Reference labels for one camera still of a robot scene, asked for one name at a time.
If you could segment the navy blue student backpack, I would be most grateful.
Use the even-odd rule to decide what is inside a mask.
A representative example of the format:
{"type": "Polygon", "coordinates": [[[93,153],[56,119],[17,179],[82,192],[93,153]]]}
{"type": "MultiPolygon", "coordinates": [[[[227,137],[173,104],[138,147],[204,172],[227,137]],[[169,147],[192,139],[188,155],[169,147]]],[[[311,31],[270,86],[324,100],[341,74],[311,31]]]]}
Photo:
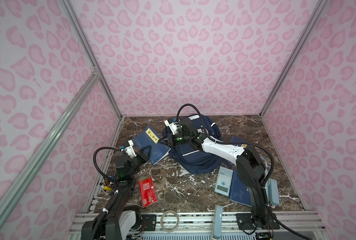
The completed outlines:
{"type": "MultiPolygon", "coordinates": [[[[198,115],[187,117],[199,132],[206,128],[207,132],[217,140],[222,140],[218,125],[208,116],[202,116],[204,123],[201,122],[198,115]]],[[[201,175],[212,172],[219,168],[224,159],[199,150],[195,150],[190,144],[182,144],[171,147],[170,158],[178,162],[184,169],[193,175],[201,175]]]]}

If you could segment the blue book yellow label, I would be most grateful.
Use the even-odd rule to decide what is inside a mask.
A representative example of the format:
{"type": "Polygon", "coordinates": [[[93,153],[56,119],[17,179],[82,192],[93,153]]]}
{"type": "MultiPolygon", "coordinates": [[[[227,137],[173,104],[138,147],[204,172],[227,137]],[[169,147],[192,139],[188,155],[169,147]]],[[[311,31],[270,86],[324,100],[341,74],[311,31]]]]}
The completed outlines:
{"type": "Polygon", "coordinates": [[[246,141],[241,138],[238,138],[236,136],[232,136],[229,142],[233,143],[233,145],[238,146],[238,147],[242,147],[242,148],[247,147],[246,144],[241,144],[241,143],[246,143],[246,141]]]}

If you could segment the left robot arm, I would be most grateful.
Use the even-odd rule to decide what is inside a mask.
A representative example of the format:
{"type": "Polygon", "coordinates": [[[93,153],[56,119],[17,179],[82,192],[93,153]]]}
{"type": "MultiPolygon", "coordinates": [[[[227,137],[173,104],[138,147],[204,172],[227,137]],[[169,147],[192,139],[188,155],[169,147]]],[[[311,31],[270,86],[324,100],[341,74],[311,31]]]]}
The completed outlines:
{"type": "Polygon", "coordinates": [[[122,153],[117,159],[117,175],[111,178],[105,174],[97,164],[97,155],[101,150],[120,149],[113,147],[98,148],[93,154],[93,163],[99,174],[110,181],[112,189],[109,191],[109,200],[101,212],[92,221],[85,222],[82,227],[82,240],[98,240],[106,237],[107,240],[125,240],[134,226],[141,223],[141,214],[136,206],[127,207],[126,204],[134,193],[135,175],[141,167],[150,160],[151,147],[146,147],[135,153],[132,158],[122,153]]]}

